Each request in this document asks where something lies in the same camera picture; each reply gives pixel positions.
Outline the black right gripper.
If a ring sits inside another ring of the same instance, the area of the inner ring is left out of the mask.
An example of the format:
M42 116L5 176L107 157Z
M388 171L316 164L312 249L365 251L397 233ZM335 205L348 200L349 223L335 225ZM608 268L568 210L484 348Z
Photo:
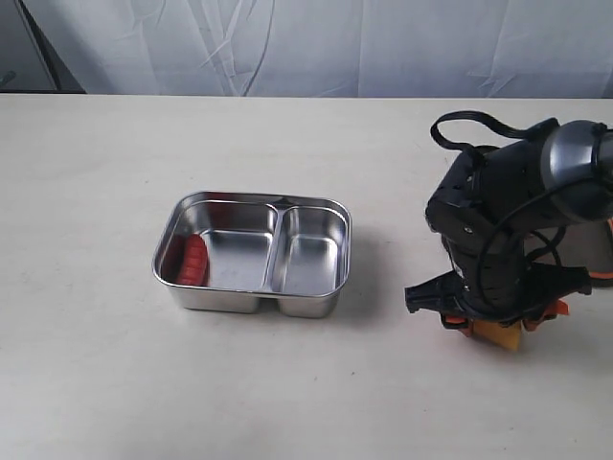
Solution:
M515 322L525 331L569 314L572 293L588 295L584 267L540 264L524 251L527 236L570 221L547 196L540 155L530 147L461 153L425 210L441 235L451 271L405 290L410 312L435 311L446 330L473 336L474 321Z

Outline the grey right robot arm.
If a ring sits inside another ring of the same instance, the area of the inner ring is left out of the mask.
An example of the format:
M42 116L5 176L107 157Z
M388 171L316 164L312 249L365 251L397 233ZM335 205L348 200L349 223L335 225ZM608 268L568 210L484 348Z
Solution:
M484 321L532 330L564 314L564 298L589 294L582 266L555 255L569 227L612 215L612 131L602 123L550 118L518 129L479 111L474 121L508 139L504 147L432 139L457 156L429 198L425 219L442 239L450 271L404 291L410 312L436 312L449 330Z

